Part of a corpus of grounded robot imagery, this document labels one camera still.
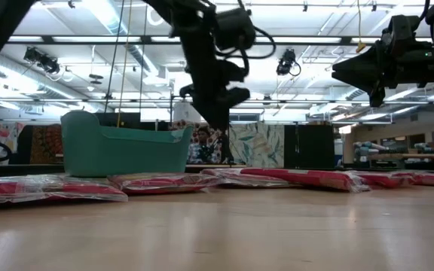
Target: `teal plastic basket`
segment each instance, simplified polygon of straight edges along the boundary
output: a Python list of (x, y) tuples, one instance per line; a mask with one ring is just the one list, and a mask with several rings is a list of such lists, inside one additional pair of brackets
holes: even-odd
[(100, 126), (86, 111), (61, 117), (65, 171), (76, 177), (184, 172), (193, 127), (155, 132)]

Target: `wall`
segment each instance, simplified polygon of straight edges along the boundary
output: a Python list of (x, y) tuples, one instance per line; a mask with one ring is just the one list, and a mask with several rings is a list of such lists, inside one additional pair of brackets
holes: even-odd
[(410, 117), (396, 120), (395, 124), (386, 126), (373, 126), (372, 130), (368, 130), (369, 126), (358, 126), (353, 129), (353, 139), (355, 142), (366, 142), (381, 139), (388, 139), (396, 136), (412, 136), (425, 134), (427, 142), (432, 141), (434, 132), (434, 111), (425, 111), (418, 113), (418, 121), (410, 121)]

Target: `person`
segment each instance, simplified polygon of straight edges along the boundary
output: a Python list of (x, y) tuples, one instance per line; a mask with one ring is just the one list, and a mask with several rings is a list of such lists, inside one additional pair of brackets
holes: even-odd
[(218, 163), (219, 159), (214, 153), (214, 144), (209, 144), (210, 132), (207, 127), (197, 131), (198, 143), (192, 143), (188, 149), (188, 163)]

